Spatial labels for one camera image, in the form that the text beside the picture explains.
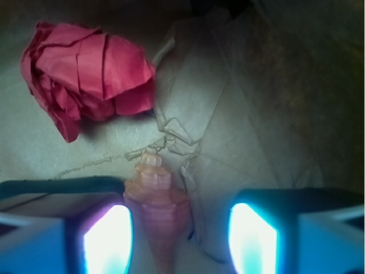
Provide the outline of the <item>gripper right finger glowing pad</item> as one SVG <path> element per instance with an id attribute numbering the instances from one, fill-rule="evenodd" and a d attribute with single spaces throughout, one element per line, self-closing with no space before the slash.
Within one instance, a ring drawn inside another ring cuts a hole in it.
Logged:
<path id="1" fill-rule="evenodd" d="M 237 273 L 363 273 L 364 197 L 338 188 L 240 191 L 228 243 Z"/>

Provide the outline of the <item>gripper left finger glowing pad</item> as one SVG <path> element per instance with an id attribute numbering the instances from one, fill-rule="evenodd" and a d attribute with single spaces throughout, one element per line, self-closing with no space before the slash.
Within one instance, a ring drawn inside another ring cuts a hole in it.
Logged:
<path id="1" fill-rule="evenodd" d="M 133 224 L 110 176 L 1 183 L 2 273 L 127 273 Z"/>

